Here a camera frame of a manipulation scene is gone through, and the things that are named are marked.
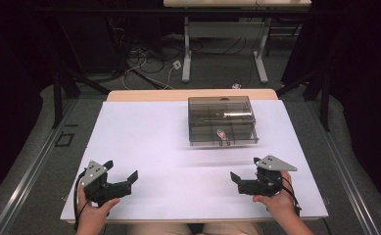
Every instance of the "clear plastic box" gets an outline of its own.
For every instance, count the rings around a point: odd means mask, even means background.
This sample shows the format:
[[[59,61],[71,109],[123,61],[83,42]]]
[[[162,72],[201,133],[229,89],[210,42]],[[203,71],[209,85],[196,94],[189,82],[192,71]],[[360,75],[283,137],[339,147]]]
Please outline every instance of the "clear plastic box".
[[[191,146],[257,144],[255,116],[248,96],[190,97]]]

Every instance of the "white desk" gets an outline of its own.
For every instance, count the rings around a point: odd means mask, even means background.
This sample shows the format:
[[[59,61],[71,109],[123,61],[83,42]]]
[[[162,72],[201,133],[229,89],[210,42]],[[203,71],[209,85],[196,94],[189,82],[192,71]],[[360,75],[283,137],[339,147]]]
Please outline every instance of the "white desk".
[[[138,170],[132,195],[121,199],[107,222],[210,222],[271,220],[264,205],[240,195],[230,171],[254,179],[253,157],[269,154],[294,165],[303,218],[328,216],[282,101],[271,90],[119,91],[103,104],[78,173],[93,160],[113,160],[110,183]],[[195,148],[188,136],[189,96],[250,95],[260,141],[245,147]],[[72,192],[61,215],[73,222]]]
[[[286,9],[307,9],[311,4],[310,0],[165,0],[165,7],[181,8],[210,8],[210,7],[257,7],[257,8],[286,8]],[[261,40],[258,51],[254,51],[254,59],[261,83],[268,83],[265,68],[263,66],[262,55],[265,42],[270,28],[270,19],[264,19],[262,23],[203,23],[189,22],[184,18],[184,44],[185,55],[183,63],[182,81],[190,80],[191,51],[190,37],[237,37],[237,38],[259,38]]]

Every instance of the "gray metal bracket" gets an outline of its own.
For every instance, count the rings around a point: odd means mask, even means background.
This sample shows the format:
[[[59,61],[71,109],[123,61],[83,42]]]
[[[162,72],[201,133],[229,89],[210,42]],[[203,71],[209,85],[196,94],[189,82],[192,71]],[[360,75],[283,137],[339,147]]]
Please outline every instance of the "gray metal bracket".
[[[82,186],[86,187],[97,178],[99,178],[102,174],[107,172],[108,169],[101,164],[98,164],[94,161],[90,161],[89,165],[86,169],[85,176],[82,179]]]
[[[268,155],[265,158],[257,161],[255,163],[257,167],[264,168],[267,170],[285,170],[285,171],[297,171],[297,168],[285,163],[284,161],[274,157],[273,155]]]

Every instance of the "wooden table edge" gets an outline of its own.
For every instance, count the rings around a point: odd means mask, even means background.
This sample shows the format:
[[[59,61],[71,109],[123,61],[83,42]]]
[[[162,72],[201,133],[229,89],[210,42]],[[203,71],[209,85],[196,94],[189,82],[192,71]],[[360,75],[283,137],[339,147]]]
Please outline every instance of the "wooden table edge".
[[[107,102],[187,101],[189,97],[248,96],[250,100],[278,100],[272,89],[116,90]]]

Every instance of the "pants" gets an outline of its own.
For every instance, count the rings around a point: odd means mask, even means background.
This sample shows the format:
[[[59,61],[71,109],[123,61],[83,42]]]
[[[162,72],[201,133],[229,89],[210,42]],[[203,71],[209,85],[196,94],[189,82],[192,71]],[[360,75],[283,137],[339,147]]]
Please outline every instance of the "pants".
[[[185,223],[138,223],[129,224],[128,235],[192,235]],[[262,235],[262,229],[254,222],[206,223],[199,235]]]

